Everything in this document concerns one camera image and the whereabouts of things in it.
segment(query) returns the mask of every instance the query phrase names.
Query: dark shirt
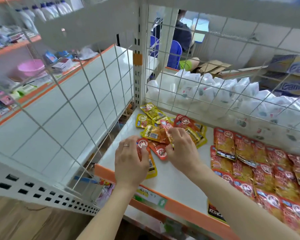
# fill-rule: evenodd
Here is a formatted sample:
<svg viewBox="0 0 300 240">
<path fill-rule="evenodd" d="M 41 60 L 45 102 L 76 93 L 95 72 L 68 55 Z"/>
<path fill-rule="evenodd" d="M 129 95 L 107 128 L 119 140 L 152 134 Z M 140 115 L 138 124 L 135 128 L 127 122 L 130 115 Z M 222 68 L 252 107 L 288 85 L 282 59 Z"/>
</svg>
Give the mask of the dark shirt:
<svg viewBox="0 0 300 240">
<path fill-rule="evenodd" d="M 153 36 L 155 36 L 157 39 L 160 39 L 160 30 L 161 30 L 161 24 L 158 23 L 158 25 L 153 29 Z M 176 28 L 174 29 L 174 34 L 173 34 L 173 40 L 178 41 L 179 44 L 181 45 L 182 51 L 187 52 L 189 49 L 189 46 L 191 44 L 191 32 L 188 26 L 179 20 L 176 21 Z"/>
</svg>

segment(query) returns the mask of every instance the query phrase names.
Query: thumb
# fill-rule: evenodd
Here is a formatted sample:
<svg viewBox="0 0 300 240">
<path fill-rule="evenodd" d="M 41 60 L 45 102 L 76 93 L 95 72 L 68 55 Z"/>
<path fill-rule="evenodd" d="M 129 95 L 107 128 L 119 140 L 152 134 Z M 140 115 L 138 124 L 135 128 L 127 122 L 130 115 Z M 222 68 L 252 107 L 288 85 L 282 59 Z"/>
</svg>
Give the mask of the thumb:
<svg viewBox="0 0 300 240">
<path fill-rule="evenodd" d="M 149 168 L 149 152 L 146 146 L 143 146 L 141 148 L 141 155 L 142 155 L 141 164 Z"/>
<path fill-rule="evenodd" d="M 173 157 L 174 150 L 171 144 L 166 146 L 166 152 L 167 152 L 168 159 Z"/>
</svg>

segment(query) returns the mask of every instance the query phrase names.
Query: seated person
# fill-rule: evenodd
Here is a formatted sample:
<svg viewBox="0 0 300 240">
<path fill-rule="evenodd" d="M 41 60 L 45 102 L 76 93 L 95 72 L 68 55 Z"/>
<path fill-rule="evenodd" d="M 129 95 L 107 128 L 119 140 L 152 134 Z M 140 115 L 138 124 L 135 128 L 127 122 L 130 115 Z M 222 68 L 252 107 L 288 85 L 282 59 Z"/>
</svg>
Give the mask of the seated person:
<svg viewBox="0 0 300 240">
<path fill-rule="evenodd" d="M 179 10 L 178 12 L 178 17 L 176 20 L 176 28 L 174 29 L 174 34 L 173 34 L 173 40 L 178 41 L 182 51 L 183 52 L 188 52 L 189 47 L 191 47 L 194 44 L 194 40 L 192 40 L 192 35 L 195 30 L 195 25 L 191 25 L 191 29 L 188 28 L 188 26 L 180 20 L 185 16 L 186 10 Z M 161 23 L 162 19 L 157 18 L 155 23 L 157 23 L 156 27 L 153 29 L 153 36 L 155 36 L 157 39 L 160 39 L 160 31 L 161 31 Z M 199 58 L 194 57 L 189 60 L 180 60 L 178 69 L 185 69 L 186 71 L 191 71 L 194 68 L 196 68 L 199 64 Z"/>
</svg>

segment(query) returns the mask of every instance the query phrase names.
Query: person's right hand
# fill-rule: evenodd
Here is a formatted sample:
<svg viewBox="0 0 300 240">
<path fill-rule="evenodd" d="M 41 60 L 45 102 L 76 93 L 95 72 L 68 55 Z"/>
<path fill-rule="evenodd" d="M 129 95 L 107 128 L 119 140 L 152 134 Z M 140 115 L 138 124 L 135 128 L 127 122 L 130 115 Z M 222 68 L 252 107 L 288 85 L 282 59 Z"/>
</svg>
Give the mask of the person's right hand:
<svg viewBox="0 0 300 240">
<path fill-rule="evenodd" d="M 183 128 L 171 128 L 168 132 L 174 140 L 174 150 L 171 144 L 166 147 L 168 160 L 176 169 L 189 177 L 194 170 L 203 165 L 196 145 Z"/>
</svg>

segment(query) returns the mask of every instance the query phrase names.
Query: chair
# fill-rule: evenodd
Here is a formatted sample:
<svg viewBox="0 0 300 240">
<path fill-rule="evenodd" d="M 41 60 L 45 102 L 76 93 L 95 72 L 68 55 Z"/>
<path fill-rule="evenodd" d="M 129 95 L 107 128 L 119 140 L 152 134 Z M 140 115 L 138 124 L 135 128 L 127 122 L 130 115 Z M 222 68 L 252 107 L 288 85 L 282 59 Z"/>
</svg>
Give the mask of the chair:
<svg viewBox="0 0 300 240">
<path fill-rule="evenodd" d="M 181 45 L 179 44 L 178 41 L 172 40 L 167 67 L 170 67 L 170 68 L 173 68 L 173 69 L 178 69 L 181 54 L 182 54 Z"/>
<path fill-rule="evenodd" d="M 155 50 L 150 52 L 150 56 L 157 58 L 159 50 L 159 40 L 152 35 L 150 36 L 150 48 Z"/>
</svg>

